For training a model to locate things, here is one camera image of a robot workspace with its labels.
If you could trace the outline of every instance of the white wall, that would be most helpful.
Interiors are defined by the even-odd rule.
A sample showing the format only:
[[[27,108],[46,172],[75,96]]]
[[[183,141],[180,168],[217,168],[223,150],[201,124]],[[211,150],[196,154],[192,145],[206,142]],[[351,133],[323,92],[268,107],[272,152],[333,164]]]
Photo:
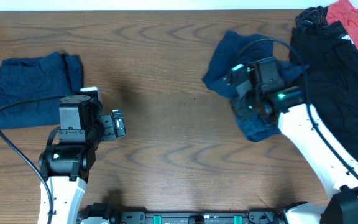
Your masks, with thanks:
[[[306,9],[336,0],[0,0],[0,11]],[[358,0],[351,0],[358,9]]]

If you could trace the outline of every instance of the folded blue cloth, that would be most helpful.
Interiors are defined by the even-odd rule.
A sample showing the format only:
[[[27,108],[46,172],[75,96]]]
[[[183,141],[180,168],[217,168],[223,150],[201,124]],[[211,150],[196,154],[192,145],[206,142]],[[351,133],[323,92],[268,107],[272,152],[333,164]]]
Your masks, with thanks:
[[[223,76],[231,69],[232,61],[236,59],[241,48],[255,40],[263,38],[267,37],[259,34],[241,36],[233,31],[227,31],[216,47],[209,63],[208,72],[203,78],[206,87],[223,97],[229,99],[236,97],[237,91],[235,86],[228,86],[227,81],[223,80]],[[244,52],[236,65],[239,63],[247,64],[271,56],[273,56],[273,42],[258,42]],[[278,62],[278,68],[280,76],[286,82],[295,80],[302,72],[300,66],[295,66],[290,62]],[[236,122],[246,138],[252,142],[259,142],[274,134],[280,134],[280,130],[276,125],[272,124],[271,121],[262,121],[258,114],[254,114],[246,121],[236,118]]]
[[[81,61],[76,55],[3,60],[0,67],[0,108],[51,96],[72,95],[83,86]],[[0,112],[0,128],[25,128],[60,123],[60,100],[29,103]]]

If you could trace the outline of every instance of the navy blue cloth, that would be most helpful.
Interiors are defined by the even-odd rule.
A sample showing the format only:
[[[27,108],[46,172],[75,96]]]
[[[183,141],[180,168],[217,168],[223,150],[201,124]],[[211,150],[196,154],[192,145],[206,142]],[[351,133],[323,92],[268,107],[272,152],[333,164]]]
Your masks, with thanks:
[[[209,63],[208,72],[203,78],[203,82],[210,90],[219,95],[232,99],[237,96],[235,86],[227,85],[223,76],[231,69],[233,60],[245,45],[258,40],[267,38],[254,34],[241,36],[233,31],[228,31],[219,42]],[[235,63],[247,64],[266,57],[273,56],[273,42],[258,42],[248,48],[241,58]],[[295,66],[290,62],[279,62],[278,68],[280,76],[286,81],[291,82],[298,78],[302,72],[301,67]],[[280,134],[280,130],[269,120],[261,120],[258,114],[254,114],[250,119],[243,121],[236,118],[237,125],[244,133],[246,138],[252,142],[259,142],[274,134]]]
[[[81,61],[76,55],[3,60],[0,67],[0,108],[51,96],[72,95],[83,87]],[[60,123],[60,100],[15,106],[0,112],[1,129]]]

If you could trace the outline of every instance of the wood grain surface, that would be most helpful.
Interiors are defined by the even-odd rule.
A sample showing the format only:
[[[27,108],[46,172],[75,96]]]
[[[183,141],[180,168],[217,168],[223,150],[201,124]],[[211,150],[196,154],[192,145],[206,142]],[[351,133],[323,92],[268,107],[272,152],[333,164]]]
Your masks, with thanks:
[[[227,30],[289,40],[300,11],[0,12],[0,64],[54,51],[80,55],[105,113],[121,108],[127,137],[102,143],[81,207],[246,210],[326,194],[284,136],[247,141],[227,99],[206,89]],[[280,58],[287,50],[276,48]],[[5,131],[33,162],[53,126]],[[40,181],[0,138],[0,223],[35,223]]]

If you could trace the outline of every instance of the green tape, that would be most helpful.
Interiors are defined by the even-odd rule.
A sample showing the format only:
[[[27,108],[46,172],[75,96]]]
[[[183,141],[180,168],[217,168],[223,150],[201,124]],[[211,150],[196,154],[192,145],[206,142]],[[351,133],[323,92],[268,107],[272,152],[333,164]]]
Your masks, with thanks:
[[[153,224],[162,224],[162,217],[161,215],[153,216]]]
[[[234,224],[242,224],[242,216],[235,215],[234,216]]]

